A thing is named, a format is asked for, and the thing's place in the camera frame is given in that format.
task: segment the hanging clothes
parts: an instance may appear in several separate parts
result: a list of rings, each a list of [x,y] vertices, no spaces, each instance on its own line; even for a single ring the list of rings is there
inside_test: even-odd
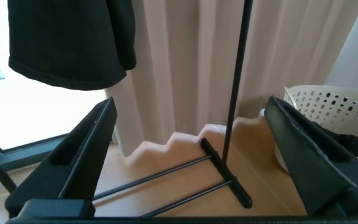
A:
[[[9,66],[73,90],[115,85],[136,65],[131,0],[8,0]]]

